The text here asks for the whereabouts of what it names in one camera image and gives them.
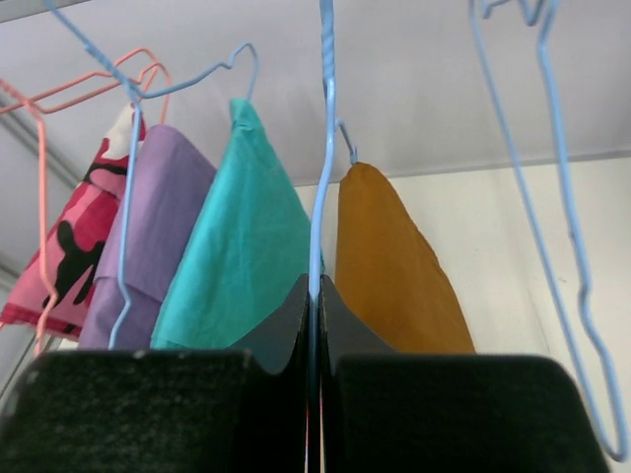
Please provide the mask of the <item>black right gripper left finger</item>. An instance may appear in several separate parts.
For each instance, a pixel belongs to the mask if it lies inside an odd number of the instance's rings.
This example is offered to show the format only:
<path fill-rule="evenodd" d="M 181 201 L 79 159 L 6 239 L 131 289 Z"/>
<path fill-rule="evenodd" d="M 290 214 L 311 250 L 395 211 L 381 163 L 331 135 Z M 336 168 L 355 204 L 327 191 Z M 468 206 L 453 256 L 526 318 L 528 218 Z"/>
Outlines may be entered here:
<path fill-rule="evenodd" d="M 224 350 L 58 351 L 1 414 L 5 472 L 301 472 L 308 282 Z"/>

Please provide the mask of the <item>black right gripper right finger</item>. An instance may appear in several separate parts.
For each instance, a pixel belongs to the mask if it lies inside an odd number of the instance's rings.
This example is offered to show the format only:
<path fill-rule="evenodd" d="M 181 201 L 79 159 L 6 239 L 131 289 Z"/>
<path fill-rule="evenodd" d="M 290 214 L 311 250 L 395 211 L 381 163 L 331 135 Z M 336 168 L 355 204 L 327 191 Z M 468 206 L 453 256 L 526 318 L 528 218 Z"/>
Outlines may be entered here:
<path fill-rule="evenodd" d="M 329 472 L 602 472 L 572 378 L 540 356 L 405 355 L 320 283 Z"/>

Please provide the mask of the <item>blue wire hanger brown trousers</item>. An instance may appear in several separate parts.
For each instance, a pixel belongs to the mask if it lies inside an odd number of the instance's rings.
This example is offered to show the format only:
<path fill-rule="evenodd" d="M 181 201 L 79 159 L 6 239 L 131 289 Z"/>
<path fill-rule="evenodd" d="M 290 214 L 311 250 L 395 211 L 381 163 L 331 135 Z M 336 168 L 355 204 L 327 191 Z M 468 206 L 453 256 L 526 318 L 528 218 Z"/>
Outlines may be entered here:
<path fill-rule="evenodd" d="M 321 21 L 320 40 L 322 85 L 324 91 L 325 140 L 324 160 L 319 181 L 316 186 L 310 232 L 309 295 L 313 302 L 317 301 L 320 291 L 320 275 L 322 270 L 321 230 L 323 223 L 323 210 L 326 192 L 334 164 L 335 134 L 338 129 L 339 122 L 336 114 L 337 81 L 335 65 L 334 1 L 320 1 L 319 12 Z"/>

